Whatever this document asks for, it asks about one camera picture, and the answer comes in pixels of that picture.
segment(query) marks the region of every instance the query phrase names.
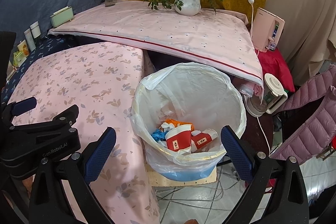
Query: plastic garbage bag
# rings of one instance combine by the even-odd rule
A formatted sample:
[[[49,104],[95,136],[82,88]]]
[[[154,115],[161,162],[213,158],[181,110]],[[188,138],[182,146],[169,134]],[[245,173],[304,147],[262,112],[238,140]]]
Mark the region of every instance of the plastic garbage bag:
[[[132,102],[131,123],[144,141],[147,163],[176,181],[208,177],[226,154],[221,138],[207,145],[207,152],[180,155],[151,136],[165,119],[192,122],[195,129],[221,129],[229,125],[240,138],[246,126],[242,97],[230,78],[213,67],[180,63],[141,80]]]

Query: pink puffer jacket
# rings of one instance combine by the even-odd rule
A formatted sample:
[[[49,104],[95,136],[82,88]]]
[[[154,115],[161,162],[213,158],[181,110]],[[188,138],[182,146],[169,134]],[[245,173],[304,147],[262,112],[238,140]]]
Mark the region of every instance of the pink puffer jacket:
[[[336,134],[336,66],[309,79],[278,110],[290,110],[304,106],[323,96],[314,114],[300,126],[270,157],[285,160],[289,156],[304,163],[331,142]]]

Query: white kettle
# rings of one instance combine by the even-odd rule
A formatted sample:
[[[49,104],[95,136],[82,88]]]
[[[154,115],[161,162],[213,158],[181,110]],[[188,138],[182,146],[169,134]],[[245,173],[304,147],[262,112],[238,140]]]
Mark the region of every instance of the white kettle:
[[[272,114],[277,110],[288,98],[280,81],[272,74],[266,73],[264,76],[264,97],[266,102],[266,113]]]

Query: bed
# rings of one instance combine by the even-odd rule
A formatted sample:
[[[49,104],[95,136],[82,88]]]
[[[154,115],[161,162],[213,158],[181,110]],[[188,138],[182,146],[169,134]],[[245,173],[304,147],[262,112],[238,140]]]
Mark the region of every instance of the bed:
[[[23,64],[6,83],[5,88],[1,92],[1,102],[8,102],[20,79],[36,60],[75,46],[77,46],[77,42],[70,35],[60,35],[58,37],[50,35],[48,37],[44,37],[42,44],[30,52],[26,61],[23,62]]]
[[[104,39],[212,66],[263,89],[263,73],[245,15],[202,9],[193,17],[148,3],[117,0],[75,15],[49,33]]]
[[[90,184],[98,201],[116,223],[159,223],[156,196],[148,182],[141,140],[130,124],[135,88],[149,67],[143,51],[118,43],[101,42],[71,48],[33,63],[9,102],[35,96],[35,109],[13,124],[44,122],[69,106],[79,107],[75,124],[82,151],[106,127],[117,142],[99,178]],[[64,187],[77,219],[85,222],[69,185]]]

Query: white bottle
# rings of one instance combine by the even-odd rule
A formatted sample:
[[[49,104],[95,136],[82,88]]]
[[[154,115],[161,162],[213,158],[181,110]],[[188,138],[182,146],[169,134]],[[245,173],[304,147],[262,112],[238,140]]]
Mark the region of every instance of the white bottle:
[[[36,46],[35,46],[35,42],[34,42],[32,33],[30,32],[30,29],[26,30],[24,32],[24,34],[25,34],[25,37],[26,37],[26,40],[27,40],[30,52],[32,52],[33,50],[36,49]]]
[[[41,44],[41,30],[39,26],[39,22],[36,21],[32,25],[30,25],[31,33],[33,35],[35,43],[39,46]]]

